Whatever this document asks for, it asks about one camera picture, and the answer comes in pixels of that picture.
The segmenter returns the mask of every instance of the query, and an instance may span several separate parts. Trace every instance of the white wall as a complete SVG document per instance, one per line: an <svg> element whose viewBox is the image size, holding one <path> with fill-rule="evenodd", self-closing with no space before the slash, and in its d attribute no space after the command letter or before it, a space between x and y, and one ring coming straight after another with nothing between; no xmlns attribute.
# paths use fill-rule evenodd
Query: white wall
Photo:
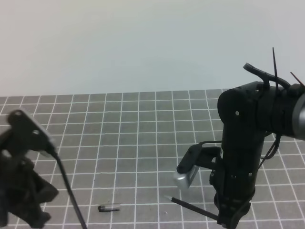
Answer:
<svg viewBox="0 0 305 229"><path fill-rule="evenodd" d="M0 95L305 82L304 0L3 0Z"/></svg>

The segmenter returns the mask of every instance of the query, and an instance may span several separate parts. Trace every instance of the gray grid surface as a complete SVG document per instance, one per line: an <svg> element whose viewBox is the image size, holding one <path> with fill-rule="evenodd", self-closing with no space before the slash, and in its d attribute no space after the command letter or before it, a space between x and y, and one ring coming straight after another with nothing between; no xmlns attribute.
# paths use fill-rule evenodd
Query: gray grid surface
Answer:
<svg viewBox="0 0 305 229"><path fill-rule="evenodd" d="M202 169L187 193L173 172L195 142L221 139L217 98L222 90L20 96L0 98L0 131L6 115L28 110L55 138L83 216L90 229L220 229L214 220L170 203L174 196L217 213L210 171ZM265 139L264 151L274 136ZM45 211L46 229L80 229L56 162L37 152L35 170L59 189ZM305 144L283 137L278 153L258 173L252 208L239 229L303 229ZM102 203L121 211L100 213ZM10 229L29 228L10 216Z"/></svg>

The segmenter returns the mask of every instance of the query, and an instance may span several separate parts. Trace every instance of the screw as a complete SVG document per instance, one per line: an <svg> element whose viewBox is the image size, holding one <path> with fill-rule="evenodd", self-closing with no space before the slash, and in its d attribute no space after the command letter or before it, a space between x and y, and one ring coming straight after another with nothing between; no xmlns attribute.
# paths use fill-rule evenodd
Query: screw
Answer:
<svg viewBox="0 0 305 229"><path fill-rule="evenodd" d="M39 131L38 130L33 130L33 134L39 135Z"/></svg>

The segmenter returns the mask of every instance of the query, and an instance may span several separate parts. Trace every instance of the robotic arm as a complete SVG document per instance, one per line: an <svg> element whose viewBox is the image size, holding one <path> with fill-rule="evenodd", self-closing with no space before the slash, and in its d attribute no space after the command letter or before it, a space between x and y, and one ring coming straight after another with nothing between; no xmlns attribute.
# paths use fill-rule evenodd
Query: robotic arm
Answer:
<svg viewBox="0 0 305 229"><path fill-rule="evenodd" d="M10 129L0 135L0 227L8 224L8 213L27 222L31 228L43 228L51 218L40 204L51 202L58 190L42 179L25 157L29 150L41 151L55 158L62 173L76 215L83 229L86 223L76 203L64 167L51 136L22 109L8 116Z"/></svg>
<svg viewBox="0 0 305 229"><path fill-rule="evenodd" d="M235 229L249 211L257 171L276 153L280 137L305 140L305 87L278 78L274 66L275 76L248 63L244 66L263 82L242 85L220 95L217 107L224 123L222 141L191 146L174 175L177 186L187 189L199 167L212 170L210 184L216 190L214 203L219 210L218 216L212 217L224 228ZM269 81L276 82L276 87L270 86ZM264 138L271 133L276 134L276 140L261 158ZM213 142L221 142L221 148L202 147Z"/></svg>

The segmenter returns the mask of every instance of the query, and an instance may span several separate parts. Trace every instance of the black plastic part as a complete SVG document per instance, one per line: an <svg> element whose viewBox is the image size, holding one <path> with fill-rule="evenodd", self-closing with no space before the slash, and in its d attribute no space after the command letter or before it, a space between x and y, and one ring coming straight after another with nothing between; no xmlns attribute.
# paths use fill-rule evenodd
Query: black plastic part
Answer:
<svg viewBox="0 0 305 229"><path fill-rule="evenodd" d="M183 156L177 166L177 172L180 174L188 173L193 166L215 169L215 163L212 160L220 154L220 151L221 148L216 146L202 147L202 144L195 144Z"/></svg>
<svg viewBox="0 0 305 229"><path fill-rule="evenodd" d="M195 144L191 146L177 167L177 172L180 174L188 173L196 163L196 160L202 150L202 145Z"/></svg>

